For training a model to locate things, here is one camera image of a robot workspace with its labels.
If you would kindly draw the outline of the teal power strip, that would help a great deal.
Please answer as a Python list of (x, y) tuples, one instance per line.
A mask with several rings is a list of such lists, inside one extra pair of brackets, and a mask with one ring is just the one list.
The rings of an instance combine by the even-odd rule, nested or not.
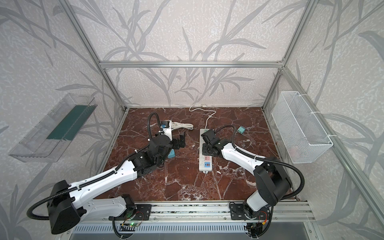
[(174, 150), (171, 150), (170, 153), (168, 154), (168, 158), (171, 159), (171, 158), (174, 158), (175, 157), (175, 151)]

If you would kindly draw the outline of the long white power strip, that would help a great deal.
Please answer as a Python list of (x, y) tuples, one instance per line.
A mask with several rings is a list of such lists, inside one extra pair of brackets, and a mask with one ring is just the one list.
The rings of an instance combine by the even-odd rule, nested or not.
[(199, 171), (207, 174), (213, 170), (212, 156), (203, 155), (203, 144), (205, 141), (201, 137), (201, 134), (208, 131), (208, 129), (200, 129), (200, 146), (199, 146)]

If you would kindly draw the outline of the teal charger plug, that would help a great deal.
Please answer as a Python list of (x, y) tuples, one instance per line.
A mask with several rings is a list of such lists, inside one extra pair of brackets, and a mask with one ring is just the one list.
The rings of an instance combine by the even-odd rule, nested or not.
[(240, 126), (238, 129), (237, 129), (237, 132), (240, 133), (240, 134), (243, 134), (245, 132), (246, 128)]

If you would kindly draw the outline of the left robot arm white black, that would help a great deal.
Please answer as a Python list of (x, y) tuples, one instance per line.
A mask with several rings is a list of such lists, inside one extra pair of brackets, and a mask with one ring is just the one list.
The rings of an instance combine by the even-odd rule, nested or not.
[(143, 177), (164, 165), (171, 150), (186, 146), (186, 135), (177, 139), (156, 135), (143, 149), (127, 156), (120, 164), (91, 178), (68, 184), (56, 183), (51, 195), (33, 204), (27, 217), (49, 221), (51, 233), (64, 233), (91, 213), (88, 203), (95, 197), (126, 182)]

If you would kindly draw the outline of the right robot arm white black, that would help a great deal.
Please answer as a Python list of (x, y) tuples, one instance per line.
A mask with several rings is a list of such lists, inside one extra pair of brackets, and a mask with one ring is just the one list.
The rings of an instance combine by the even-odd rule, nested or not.
[[(253, 218), (264, 207), (271, 208), (281, 200), (295, 197), (304, 189), (305, 177), (293, 165), (248, 152), (237, 146), (233, 139), (219, 138), (214, 130), (207, 130), (201, 137), (204, 156), (220, 157), (254, 175), (257, 190), (243, 202), (248, 218)], [(290, 194), (288, 190), (293, 183), (286, 169), (296, 172), (300, 178), (299, 187)]]

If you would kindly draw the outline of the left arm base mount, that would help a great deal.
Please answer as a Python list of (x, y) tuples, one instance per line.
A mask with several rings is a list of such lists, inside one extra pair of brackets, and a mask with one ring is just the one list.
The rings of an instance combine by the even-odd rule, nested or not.
[(139, 204), (133, 207), (128, 207), (121, 215), (125, 221), (148, 221), (151, 215), (152, 205)]

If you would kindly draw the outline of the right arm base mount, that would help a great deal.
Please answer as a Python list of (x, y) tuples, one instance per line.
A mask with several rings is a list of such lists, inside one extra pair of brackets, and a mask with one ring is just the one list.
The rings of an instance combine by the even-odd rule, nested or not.
[(271, 210), (269, 208), (262, 207), (260, 210), (254, 211), (245, 204), (235, 202), (229, 203), (229, 209), (231, 220), (255, 220), (267, 222), (271, 214)]

